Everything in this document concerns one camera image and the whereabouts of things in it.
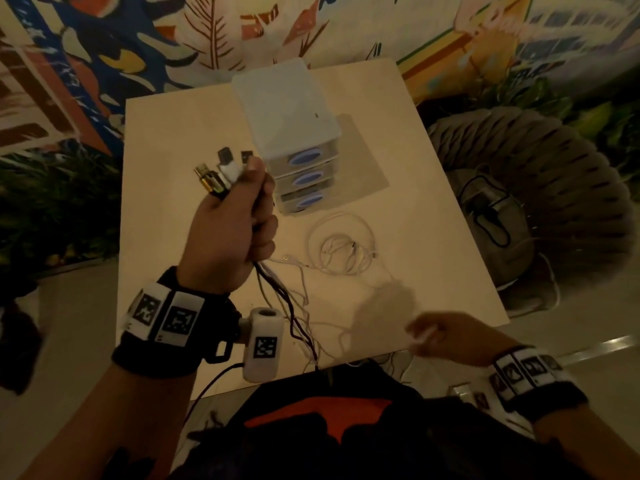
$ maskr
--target table surface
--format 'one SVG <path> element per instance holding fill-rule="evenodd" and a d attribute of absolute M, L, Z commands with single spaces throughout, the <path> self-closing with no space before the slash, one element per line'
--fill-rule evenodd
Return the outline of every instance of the table surface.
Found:
<path fill-rule="evenodd" d="M 507 323 L 395 63 L 379 59 L 312 74 L 342 128 L 336 197 L 315 211 L 278 216 L 274 258 L 290 255 L 308 262 L 309 229 L 336 211 L 362 217 L 380 254 L 357 277 L 305 271 L 311 327 L 326 351 L 321 367 L 406 348 L 409 337 L 403 327 L 423 310 L 461 310 L 492 326 Z M 204 197 L 194 167 L 202 162 L 215 167 L 223 146 L 235 155 L 255 149 L 230 84 L 130 99 L 126 116 L 118 336 L 140 288 L 180 259 L 191 218 Z M 311 249 L 314 239 L 335 232 L 347 232 L 364 244 L 371 241 L 355 219 L 340 217 L 320 227 Z M 301 290 L 298 268 L 269 265 L 286 286 Z M 255 274 L 231 298 L 244 316 L 265 306 Z M 203 363 L 193 397 L 223 368 L 241 362 L 243 350 L 236 345 L 229 363 Z M 299 342 L 286 334 L 278 378 L 311 370 Z M 236 369 L 207 395 L 249 385 Z"/>

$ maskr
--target floor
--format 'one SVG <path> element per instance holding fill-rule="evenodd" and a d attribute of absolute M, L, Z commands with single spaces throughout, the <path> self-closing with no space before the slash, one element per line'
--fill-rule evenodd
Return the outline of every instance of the floor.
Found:
<path fill-rule="evenodd" d="M 21 397 L 0 390 L 0 477 L 17 478 L 68 420 L 99 379 L 113 347 L 116 260 L 43 280 L 23 307 L 46 335 L 32 384 Z M 613 282 L 561 303 L 554 310 L 513 321 L 504 331 L 526 343 L 562 355 L 622 335 L 640 336 L 640 254 Z M 394 356 L 394 375 L 411 381 L 425 396 L 443 395 L 477 370 L 441 360 Z M 596 411 L 640 451 L 640 352 L 636 349 L 587 363 L 571 372 Z M 201 428 L 209 412 L 227 420 L 252 389 L 206 398 L 186 431 Z M 182 441 L 175 464 L 191 444 Z"/>

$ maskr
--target wrist strap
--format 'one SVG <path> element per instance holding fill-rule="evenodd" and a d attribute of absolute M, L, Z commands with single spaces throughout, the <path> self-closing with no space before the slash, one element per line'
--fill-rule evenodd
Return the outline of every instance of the wrist strap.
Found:
<path fill-rule="evenodd" d="M 535 422 L 549 413 L 588 404 L 569 373 L 535 347 L 518 346 L 490 366 L 489 382 L 505 411 Z"/>
<path fill-rule="evenodd" d="M 111 359 L 151 378 L 192 374 L 202 359 L 226 362 L 238 334 L 240 313 L 226 295 L 180 286 L 175 266 L 145 286 L 127 312 L 128 323 Z M 220 342 L 224 352 L 218 355 Z"/>

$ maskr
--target painted wall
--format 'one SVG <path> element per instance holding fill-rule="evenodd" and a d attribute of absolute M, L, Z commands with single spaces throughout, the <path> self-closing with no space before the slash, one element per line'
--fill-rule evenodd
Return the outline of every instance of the painted wall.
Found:
<path fill-rule="evenodd" d="M 301 56 L 390 57 L 414 100 L 633 50 L 640 0 L 0 0 L 0 158 L 122 156 L 125 100 Z M 629 58 L 620 56 L 629 63 Z"/>

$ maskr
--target drawer handle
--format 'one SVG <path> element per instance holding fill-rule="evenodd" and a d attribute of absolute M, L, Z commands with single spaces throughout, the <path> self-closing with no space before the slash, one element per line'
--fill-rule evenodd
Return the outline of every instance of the drawer handle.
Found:
<path fill-rule="evenodd" d="M 294 181 L 293 184 L 294 185 L 306 185 L 310 182 L 313 182 L 315 180 L 317 180 L 318 178 L 322 177 L 324 175 L 324 171 L 322 170 L 316 170 L 316 171 L 311 171 L 309 173 L 306 173 L 300 177 L 297 177 Z"/>
<path fill-rule="evenodd" d="M 312 148 L 311 150 L 305 150 L 297 155 L 293 155 L 290 160 L 290 165 L 306 165 L 322 155 L 320 148 Z"/>
<path fill-rule="evenodd" d="M 324 195 L 323 195 L 322 192 L 311 194 L 308 197 L 305 197 L 304 199 L 302 199 L 300 202 L 298 202 L 296 207 L 298 209 L 302 209 L 304 207 L 309 207 L 309 205 L 313 205 L 316 202 L 321 201 L 322 199 L 324 199 Z"/>

